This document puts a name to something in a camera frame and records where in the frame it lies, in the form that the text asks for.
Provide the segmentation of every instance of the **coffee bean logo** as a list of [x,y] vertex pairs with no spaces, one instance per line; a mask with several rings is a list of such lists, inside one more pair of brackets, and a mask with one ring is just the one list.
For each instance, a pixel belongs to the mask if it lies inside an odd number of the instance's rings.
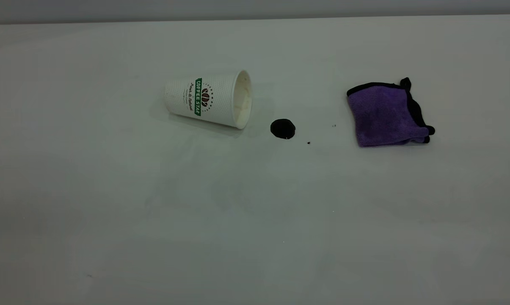
[[203,83],[202,84],[202,94],[200,95],[201,96],[201,106],[202,106],[202,112],[206,112],[208,110],[210,110],[210,108],[212,108],[212,105],[213,105],[213,89],[212,89],[212,86],[209,85],[208,83]]

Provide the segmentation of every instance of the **gray wall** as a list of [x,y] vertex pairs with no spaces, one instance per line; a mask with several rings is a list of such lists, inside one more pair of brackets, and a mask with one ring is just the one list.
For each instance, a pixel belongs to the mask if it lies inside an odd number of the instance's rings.
[[510,14],[510,0],[0,0],[0,23]]

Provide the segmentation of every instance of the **purple cloth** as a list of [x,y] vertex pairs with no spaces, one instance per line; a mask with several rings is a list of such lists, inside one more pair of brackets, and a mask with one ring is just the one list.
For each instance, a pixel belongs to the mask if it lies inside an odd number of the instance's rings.
[[426,126],[420,106],[409,92],[408,78],[400,85],[367,83],[347,92],[355,117],[358,145],[404,145],[409,141],[428,143],[435,129]]

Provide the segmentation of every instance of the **dark liquid puddle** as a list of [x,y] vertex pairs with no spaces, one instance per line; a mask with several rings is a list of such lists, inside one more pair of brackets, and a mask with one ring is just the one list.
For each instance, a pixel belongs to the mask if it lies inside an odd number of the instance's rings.
[[296,127],[294,124],[287,119],[278,119],[274,120],[272,125],[270,125],[270,131],[278,138],[281,139],[290,139],[294,137],[294,131]]

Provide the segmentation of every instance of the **black cloth edge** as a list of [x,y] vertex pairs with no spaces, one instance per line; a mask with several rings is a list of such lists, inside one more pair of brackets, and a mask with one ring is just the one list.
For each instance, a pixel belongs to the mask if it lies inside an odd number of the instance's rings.
[[424,122],[424,119],[422,118],[422,111],[419,103],[417,103],[413,96],[411,95],[410,89],[411,89],[411,81],[408,77],[402,79],[400,81],[400,85],[396,85],[395,83],[365,83],[364,85],[356,86],[352,89],[349,89],[347,91],[347,96],[350,96],[351,94],[354,94],[358,91],[368,89],[370,87],[374,86],[382,86],[382,87],[388,87],[388,88],[394,88],[394,89],[403,89],[407,93],[407,110],[409,111],[409,114],[411,114],[411,118],[413,121],[419,126],[419,127],[426,127],[428,130],[429,136],[425,137],[425,140],[423,143],[429,143],[430,142],[430,135],[433,135],[435,133],[435,128],[432,126],[426,125]]

